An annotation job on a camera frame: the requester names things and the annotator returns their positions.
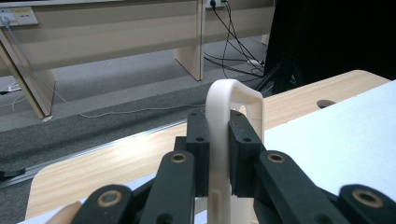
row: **wall socket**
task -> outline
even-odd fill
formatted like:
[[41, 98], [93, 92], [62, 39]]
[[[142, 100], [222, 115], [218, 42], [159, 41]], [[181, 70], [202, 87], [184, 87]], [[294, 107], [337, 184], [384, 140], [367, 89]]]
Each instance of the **wall socket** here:
[[0, 8], [0, 26], [38, 24], [31, 7]]
[[18, 25], [11, 8], [0, 8], [0, 27], [7, 24], [10, 26]]
[[212, 5], [210, 5], [211, 1], [216, 2], [216, 7], [225, 7], [225, 3], [221, 2], [221, 0], [206, 0], [206, 8], [213, 8]]

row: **light wood tabletop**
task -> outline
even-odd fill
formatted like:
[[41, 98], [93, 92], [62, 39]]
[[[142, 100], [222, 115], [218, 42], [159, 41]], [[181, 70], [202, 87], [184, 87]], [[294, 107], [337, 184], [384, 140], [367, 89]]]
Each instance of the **light wood tabletop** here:
[[[268, 130], [319, 110], [318, 100], [338, 103], [387, 82], [357, 70], [265, 98], [264, 128]], [[185, 135], [186, 123], [181, 123], [126, 137], [44, 168], [33, 180], [26, 219], [88, 197], [104, 185], [125, 184], [155, 173], [162, 156], [173, 150], [175, 137]]]

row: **white sheet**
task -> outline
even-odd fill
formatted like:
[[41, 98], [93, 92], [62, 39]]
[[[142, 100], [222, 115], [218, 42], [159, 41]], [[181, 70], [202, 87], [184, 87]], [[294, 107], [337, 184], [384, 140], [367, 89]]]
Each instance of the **white sheet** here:
[[333, 194], [363, 184], [396, 201], [396, 81], [268, 130], [264, 145]]

